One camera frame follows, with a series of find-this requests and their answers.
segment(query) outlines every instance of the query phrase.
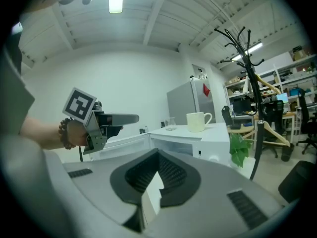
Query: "glass cup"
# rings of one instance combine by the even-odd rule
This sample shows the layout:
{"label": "glass cup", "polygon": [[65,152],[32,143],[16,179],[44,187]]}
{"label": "glass cup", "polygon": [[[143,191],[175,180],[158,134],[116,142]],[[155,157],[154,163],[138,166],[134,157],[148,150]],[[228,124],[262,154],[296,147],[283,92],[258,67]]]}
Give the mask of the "glass cup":
{"label": "glass cup", "polygon": [[175,117],[169,117],[165,120],[165,129],[166,130],[176,129]]}

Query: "monitor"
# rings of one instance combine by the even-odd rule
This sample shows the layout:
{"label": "monitor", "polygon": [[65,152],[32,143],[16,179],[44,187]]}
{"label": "monitor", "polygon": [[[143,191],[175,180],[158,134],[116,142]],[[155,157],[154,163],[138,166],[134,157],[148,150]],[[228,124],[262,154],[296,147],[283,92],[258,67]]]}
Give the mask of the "monitor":
{"label": "monitor", "polygon": [[235,101],[233,103],[233,111],[236,114],[242,114],[243,112],[252,111],[251,100]]}
{"label": "monitor", "polygon": [[287,93],[282,93],[276,96],[279,101],[283,101],[283,103],[288,103]]}

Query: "vent grille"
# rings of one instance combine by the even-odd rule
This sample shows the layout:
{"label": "vent grille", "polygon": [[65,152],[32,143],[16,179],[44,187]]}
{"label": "vent grille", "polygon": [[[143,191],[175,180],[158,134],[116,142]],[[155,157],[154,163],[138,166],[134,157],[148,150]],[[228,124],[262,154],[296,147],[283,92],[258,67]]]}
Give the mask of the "vent grille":
{"label": "vent grille", "polygon": [[90,169],[81,169],[81,170],[68,172],[68,175],[70,176],[70,178],[75,178],[75,177],[82,177],[91,173],[92,171]]}
{"label": "vent grille", "polygon": [[243,191],[235,191],[227,194],[227,196],[240,213],[249,229],[256,228],[268,220],[267,216],[263,214]]}

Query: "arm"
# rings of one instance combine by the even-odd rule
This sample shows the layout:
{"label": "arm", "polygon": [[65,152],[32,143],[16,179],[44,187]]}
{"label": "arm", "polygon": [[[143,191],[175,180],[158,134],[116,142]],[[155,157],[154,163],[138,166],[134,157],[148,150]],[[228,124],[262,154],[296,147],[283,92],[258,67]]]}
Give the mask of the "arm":
{"label": "arm", "polygon": [[[59,124],[45,124],[29,116],[22,125],[20,134],[34,140],[43,149],[51,150],[64,148],[58,133]],[[87,144],[87,132],[83,125],[77,121],[71,121],[67,126],[68,141],[73,145],[85,146]]]}

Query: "hand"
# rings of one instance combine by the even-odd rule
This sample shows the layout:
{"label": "hand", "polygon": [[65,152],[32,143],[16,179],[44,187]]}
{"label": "hand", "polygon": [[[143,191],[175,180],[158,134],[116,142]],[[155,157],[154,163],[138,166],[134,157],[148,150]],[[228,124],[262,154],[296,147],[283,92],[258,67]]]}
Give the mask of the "hand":
{"label": "hand", "polygon": [[67,125],[67,135],[69,143],[77,146],[87,145],[88,133],[82,123],[72,120]]}

